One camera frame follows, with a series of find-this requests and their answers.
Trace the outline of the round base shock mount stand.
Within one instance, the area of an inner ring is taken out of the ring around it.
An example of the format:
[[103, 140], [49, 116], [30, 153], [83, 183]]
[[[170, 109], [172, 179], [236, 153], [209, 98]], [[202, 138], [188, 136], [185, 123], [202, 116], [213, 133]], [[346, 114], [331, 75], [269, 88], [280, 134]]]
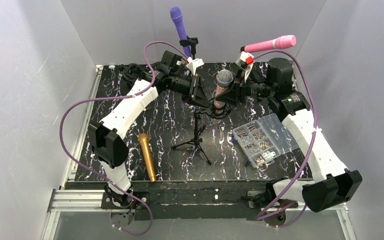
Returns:
[[134, 84], [136, 80], [142, 80], [146, 74], [141, 65], [130, 63], [119, 66], [119, 75], [126, 83]]

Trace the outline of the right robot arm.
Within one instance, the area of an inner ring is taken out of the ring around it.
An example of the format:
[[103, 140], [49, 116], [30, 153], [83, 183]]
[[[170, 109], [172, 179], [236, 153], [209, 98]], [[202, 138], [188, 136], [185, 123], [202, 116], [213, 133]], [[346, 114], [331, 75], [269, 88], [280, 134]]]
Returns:
[[352, 199], [363, 178], [338, 158], [318, 127], [311, 98], [293, 86], [294, 65], [285, 58], [273, 58], [264, 78], [252, 78], [252, 63], [245, 63], [237, 75], [221, 70], [216, 75], [216, 101], [236, 105], [246, 97], [267, 99], [269, 107], [291, 133], [305, 154], [303, 165], [309, 166], [312, 181], [274, 180], [266, 185], [264, 198], [270, 205], [279, 200], [302, 202], [315, 213]]

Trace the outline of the glitter rhinestone microphone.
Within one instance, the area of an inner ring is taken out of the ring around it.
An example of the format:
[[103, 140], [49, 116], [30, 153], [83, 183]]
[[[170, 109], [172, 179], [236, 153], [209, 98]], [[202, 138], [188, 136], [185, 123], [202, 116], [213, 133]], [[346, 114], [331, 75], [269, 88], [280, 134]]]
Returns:
[[[216, 98], [217, 96], [223, 94], [231, 85], [233, 80], [234, 80], [234, 75], [231, 71], [227, 69], [220, 70], [216, 75], [217, 86], [216, 86], [214, 97]], [[214, 124], [220, 124], [221, 119], [225, 118], [230, 113], [231, 107], [229, 104], [218, 101], [215, 98], [213, 99], [212, 112], [215, 117], [220, 117], [220, 118], [214, 118], [212, 121]]]

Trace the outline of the gold microphone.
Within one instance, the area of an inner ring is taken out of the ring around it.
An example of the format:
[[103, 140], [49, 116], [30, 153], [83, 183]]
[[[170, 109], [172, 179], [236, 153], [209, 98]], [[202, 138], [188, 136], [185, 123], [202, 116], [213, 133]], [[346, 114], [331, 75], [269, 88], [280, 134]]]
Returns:
[[151, 183], [155, 183], [157, 181], [157, 175], [154, 168], [153, 155], [150, 148], [149, 137], [146, 133], [141, 133], [138, 136], [138, 141], [142, 151], [142, 156], [145, 163], [148, 179]]

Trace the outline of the tripod shock mount stand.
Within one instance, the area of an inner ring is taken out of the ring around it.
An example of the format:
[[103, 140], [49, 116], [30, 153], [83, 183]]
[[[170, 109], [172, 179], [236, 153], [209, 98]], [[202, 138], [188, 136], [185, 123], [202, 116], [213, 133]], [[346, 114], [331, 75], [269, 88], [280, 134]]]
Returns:
[[193, 119], [194, 119], [194, 129], [193, 129], [193, 138], [191, 138], [189, 141], [182, 142], [180, 144], [172, 145], [171, 150], [176, 150], [178, 147], [184, 146], [184, 145], [191, 145], [194, 146], [195, 149], [198, 149], [203, 155], [206, 160], [206, 163], [208, 165], [212, 165], [212, 162], [208, 158], [207, 154], [205, 153], [204, 149], [201, 147], [201, 143], [204, 141], [202, 138], [202, 133], [206, 129], [206, 125], [203, 124], [202, 126], [199, 126], [199, 121], [202, 119], [202, 115], [207, 115], [211, 119], [214, 120], [222, 120], [224, 118], [227, 118], [232, 110], [232, 107], [228, 103], [222, 102], [222, 106], [215, 106], [215, 98], [212, 97], [209, 100], [210, 107], [199, 107], [196, 108], [193, 112]]

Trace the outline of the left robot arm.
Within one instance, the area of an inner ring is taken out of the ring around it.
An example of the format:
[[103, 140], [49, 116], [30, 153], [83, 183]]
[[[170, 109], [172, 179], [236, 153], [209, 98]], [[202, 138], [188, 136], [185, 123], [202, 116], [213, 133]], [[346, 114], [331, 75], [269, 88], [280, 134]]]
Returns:
[[89, 143], [104, 169], [112, 193], [122, 196], [132, 186], [125, 164], [129, 148], [124, 138], [136, 118], [161, 92], [169, 90], [179, 93], [183, 101], [190, 105], [210, 106], [204, 94], [202, 77], [197, 73], [204, 61], [189, 57], [183, 62], [182, 59], [180, 55], [165, 51], [161, 61], [151, 66], [135, 63], [122, 65], [122, 77], [133, 97], [121, 100], [102, 120], [89, 123]]

